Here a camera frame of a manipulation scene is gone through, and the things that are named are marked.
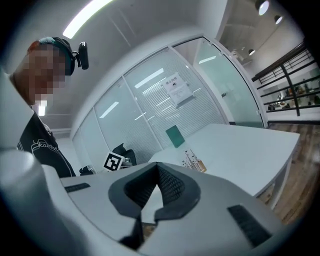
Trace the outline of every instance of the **headset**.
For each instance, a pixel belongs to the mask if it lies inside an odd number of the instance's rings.
[[[81,42],[79,44],[78,51],[72,51],[70,44],[67,40],[61,37],[53,37],[56,41],[56,44],[63,47],[69,56],[71,63],[70,67],[66,68],[66,75],[71,76],[75,70],[75,62],[77,61],[78,68],[81,67],[83,70],[87,70],[89,68],[89,60],[88,60],[88,44],[86,42]]]

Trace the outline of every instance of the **person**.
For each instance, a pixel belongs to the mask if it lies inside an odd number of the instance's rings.
[[[72,50],[67,40],[45,37],[34,41],[25,57],[8,79],[24,101],[32,107],[53,94],[74,70]],[[55,168],[60,178],[76,176],[59,150],[56,139],[36,112],[25,127],[17,149],[32,153],[42,165]]]

